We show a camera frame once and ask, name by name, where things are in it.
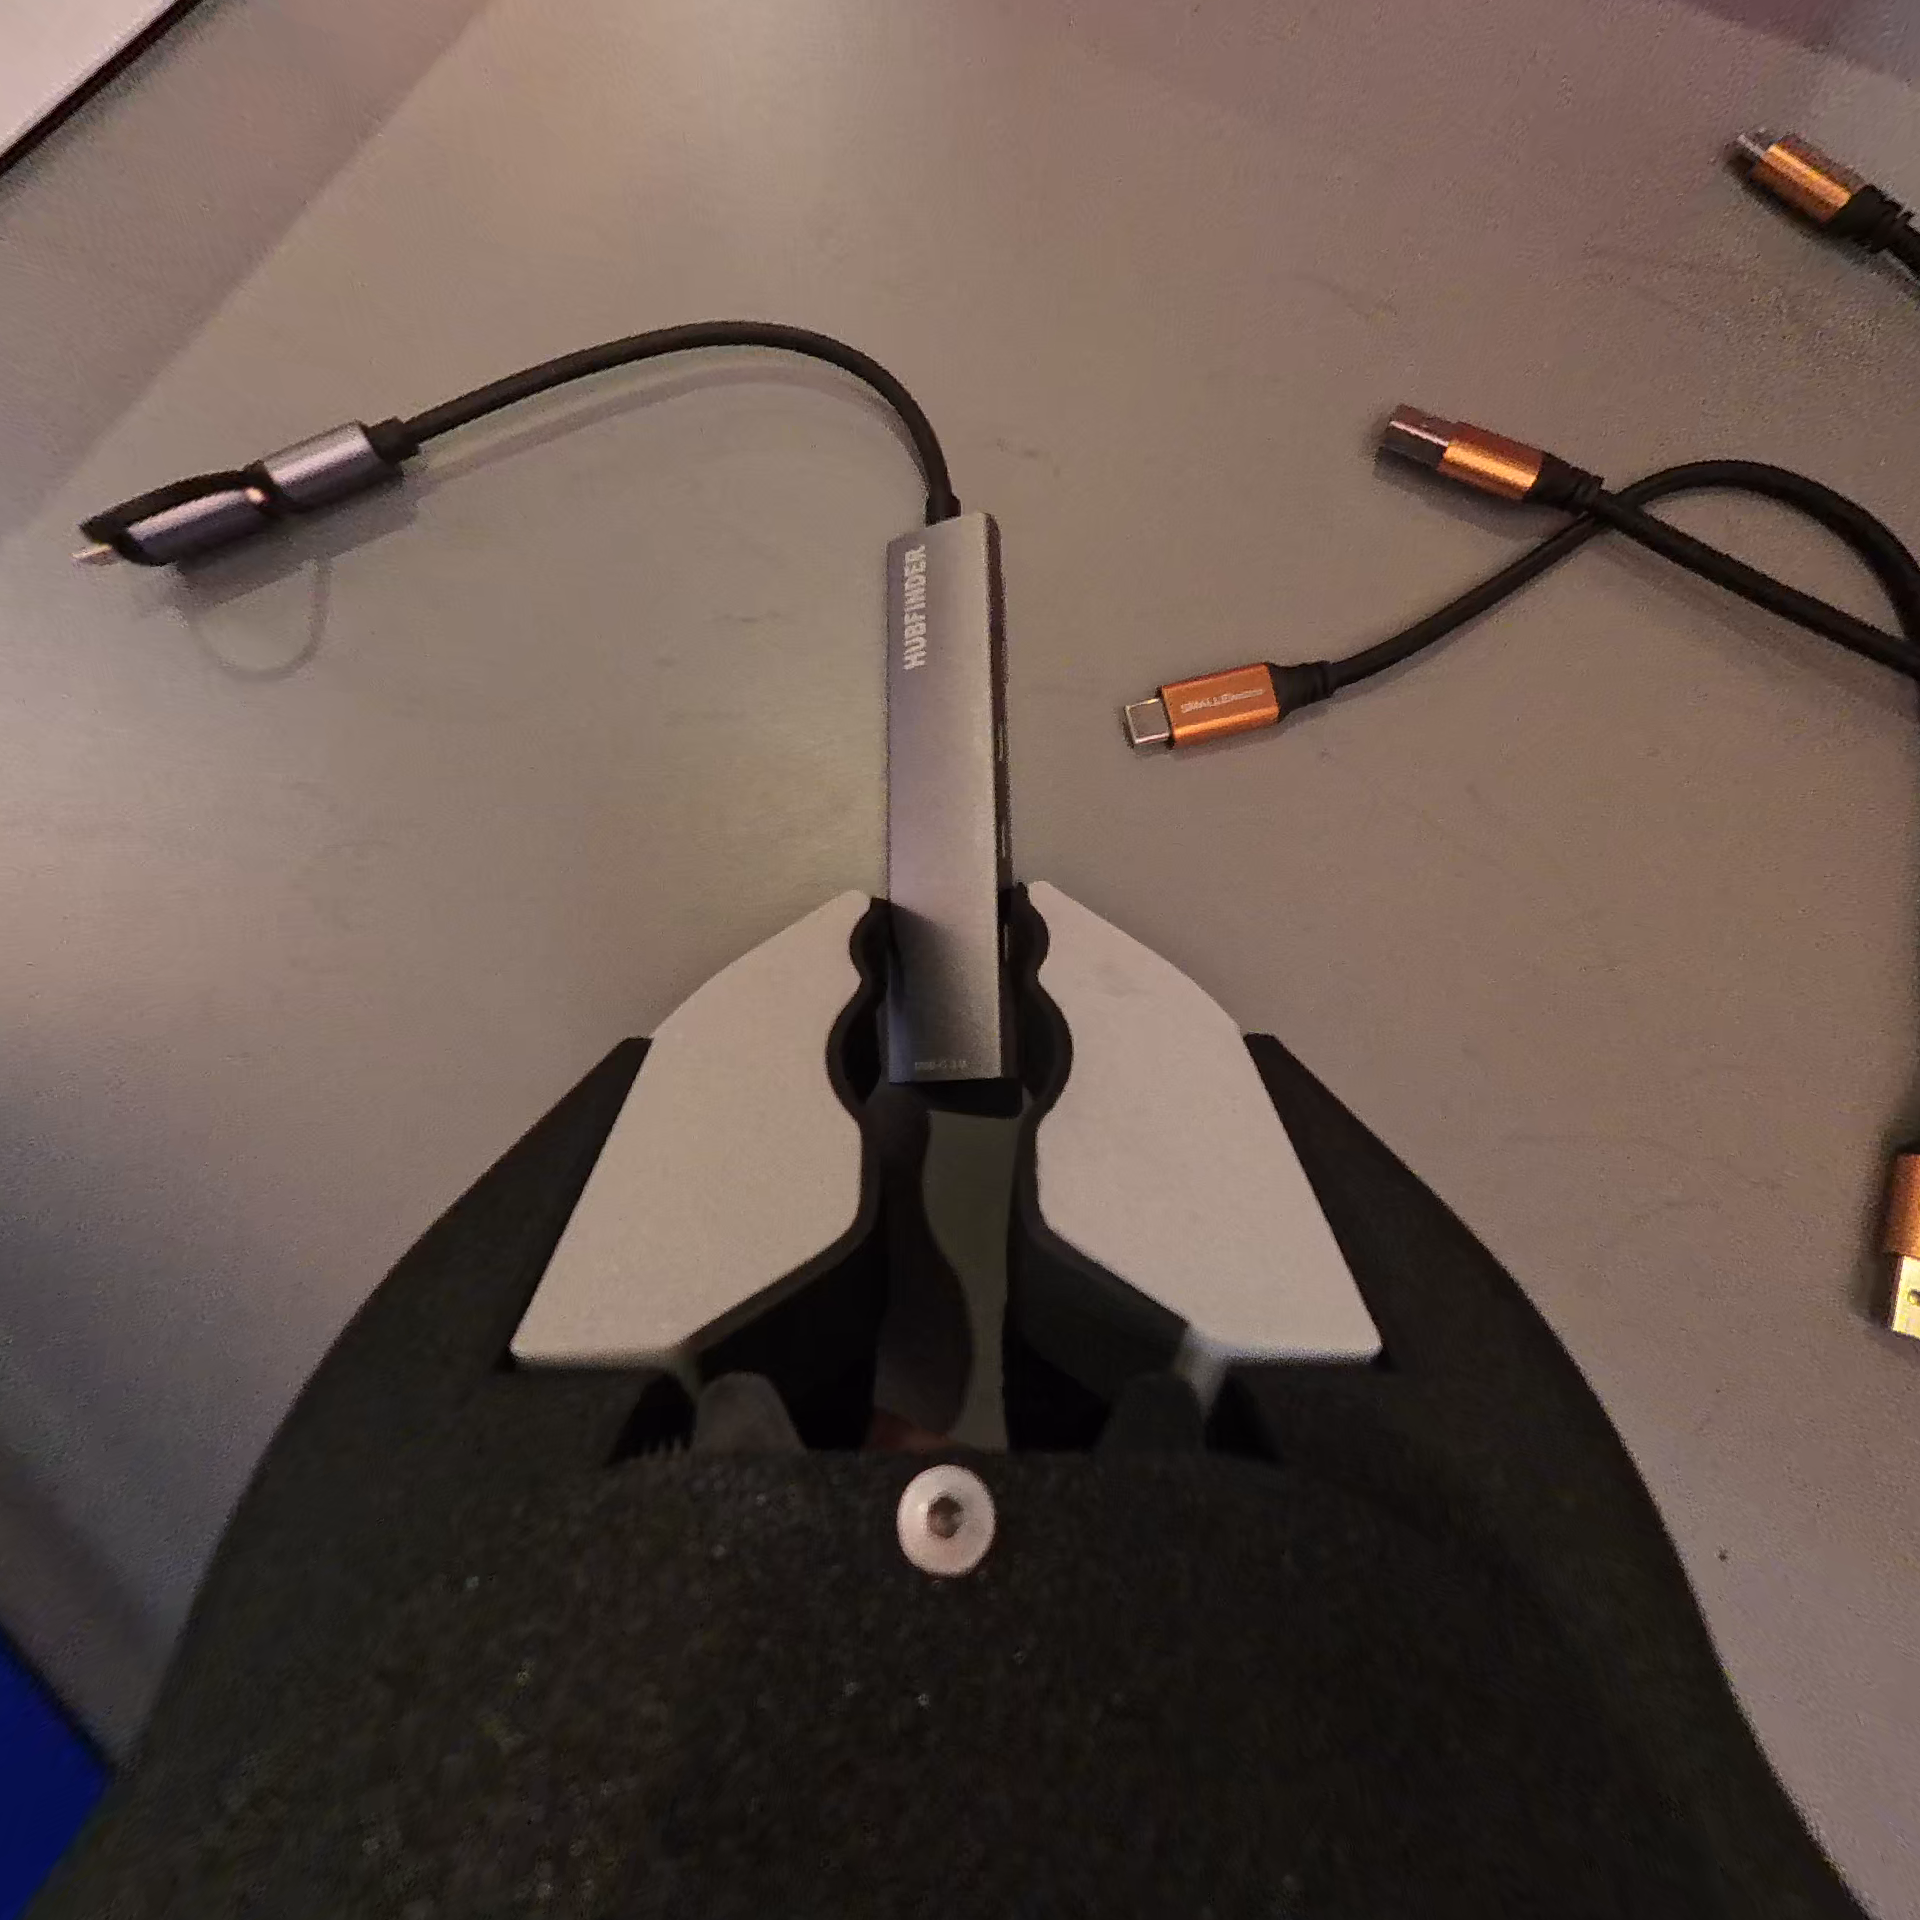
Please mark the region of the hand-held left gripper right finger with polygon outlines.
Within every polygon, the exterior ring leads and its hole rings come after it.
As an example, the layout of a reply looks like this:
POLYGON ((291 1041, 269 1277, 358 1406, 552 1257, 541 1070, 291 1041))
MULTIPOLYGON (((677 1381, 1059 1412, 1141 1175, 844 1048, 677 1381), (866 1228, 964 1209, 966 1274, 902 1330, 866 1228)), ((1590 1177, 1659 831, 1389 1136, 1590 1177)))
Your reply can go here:
POLYGON ((1245 1369, 1382 1334, 1234 1017, 1060 887, 1014 902, 1014 1448, 1091 1448, 1126 1390, 1205 1422, 1245 1369))

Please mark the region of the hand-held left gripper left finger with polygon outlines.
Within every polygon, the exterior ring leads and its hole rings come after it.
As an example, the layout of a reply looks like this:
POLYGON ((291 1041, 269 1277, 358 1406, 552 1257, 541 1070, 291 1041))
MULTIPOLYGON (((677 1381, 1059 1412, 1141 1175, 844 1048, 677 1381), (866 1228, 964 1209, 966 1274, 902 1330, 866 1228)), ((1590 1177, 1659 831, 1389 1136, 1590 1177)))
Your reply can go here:
POLYGON ((890 1288, 875 946, 875 901, 844 892, 661 1022, 513 1332, 522 1372, 691 1396, 758 1376, 814 1447, 864 1437, 890 1288))

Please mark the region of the grey USB hub with cable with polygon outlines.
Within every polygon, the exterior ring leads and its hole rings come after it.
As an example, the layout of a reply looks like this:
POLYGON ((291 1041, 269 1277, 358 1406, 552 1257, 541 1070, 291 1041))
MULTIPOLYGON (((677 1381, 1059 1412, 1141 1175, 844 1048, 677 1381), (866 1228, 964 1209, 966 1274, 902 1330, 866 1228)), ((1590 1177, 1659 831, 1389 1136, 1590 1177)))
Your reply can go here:
POLYGON ((84 561, 182 569, 380 489, 430 442, 576 382, 694 352, 780 352, 834 368, 898 421, 924 482, 921 526, 884 550, 884 1065, 953 1113, 1019 1102, 1008 958, 1001 542, 964 512, 945 442, 877 359, 806 326, 699 319, 545 359, 413 416, 350 421, 129 495, 81 522, 84 561))

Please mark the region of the blue plastic bin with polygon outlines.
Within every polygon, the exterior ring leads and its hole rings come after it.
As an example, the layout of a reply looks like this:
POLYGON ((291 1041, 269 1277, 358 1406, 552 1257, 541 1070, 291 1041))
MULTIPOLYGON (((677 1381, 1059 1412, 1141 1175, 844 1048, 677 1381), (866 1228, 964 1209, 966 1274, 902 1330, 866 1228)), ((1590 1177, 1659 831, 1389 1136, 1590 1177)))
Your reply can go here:
POLYGON ((104 1749, 4 1632, 3 1918, 26 1916, 109 1781, 104 1749))

